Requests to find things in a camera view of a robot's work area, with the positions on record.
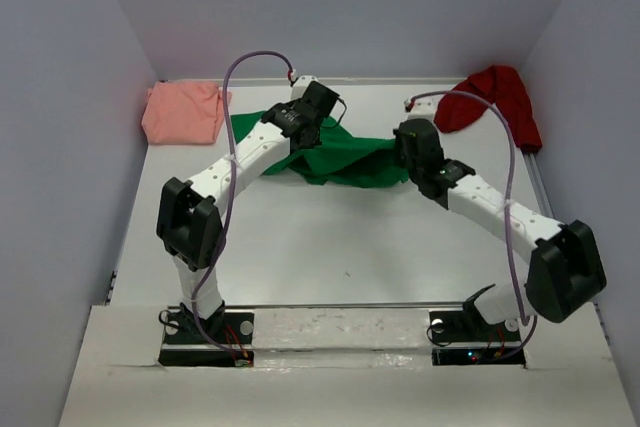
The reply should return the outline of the green t-shirt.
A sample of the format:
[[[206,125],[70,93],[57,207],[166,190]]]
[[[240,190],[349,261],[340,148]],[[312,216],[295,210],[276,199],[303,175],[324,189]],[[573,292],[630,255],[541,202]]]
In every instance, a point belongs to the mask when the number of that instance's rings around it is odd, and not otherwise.
[[[289,169],[312,185],[332,182],[363,189],[393,187],[409,179],[407,170],[395,163],[394,140],[355,137],[333,120],[327,122],[319,114],[295,112],[285,105],[276,106],[271,113],[233,115],[235,141],[247,138],[253,127],[268,121],[281,127],[294,146],[303,133],[319,144],[309,149],[292,148],[289,156],[264,171],[266,175]]]

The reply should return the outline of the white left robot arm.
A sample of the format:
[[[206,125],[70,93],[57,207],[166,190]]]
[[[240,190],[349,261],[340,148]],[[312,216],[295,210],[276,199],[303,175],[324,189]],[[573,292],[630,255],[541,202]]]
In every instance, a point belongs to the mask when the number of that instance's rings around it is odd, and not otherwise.
[[[230,152],[202,172],[182,181],[169,179],[161,191],[156,235],[178,270],[180,312],[166,324],[201,342],[230,352],[215,338],[225,326],[225,303],[215,266],[228,237],[236,197],[268,168],[321,144],[323,124],[343,100],[310,78],[289,101],[262,113]]]

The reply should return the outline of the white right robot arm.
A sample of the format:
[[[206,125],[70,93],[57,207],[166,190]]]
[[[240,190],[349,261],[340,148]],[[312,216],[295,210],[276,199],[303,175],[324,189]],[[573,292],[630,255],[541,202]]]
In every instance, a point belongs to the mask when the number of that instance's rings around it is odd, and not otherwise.
[[[559,324],[606,287],[596,238],[586,223],[562,223],[509,202],[474,169],[446,157],[436,127],[425,118],[402,122],[394,135],[396,162],[424,197],[503,241],[508,258],[528,265],[526,275],[481,288],[447,315],[441,328],[448,341],[482,339],[520,318]]]

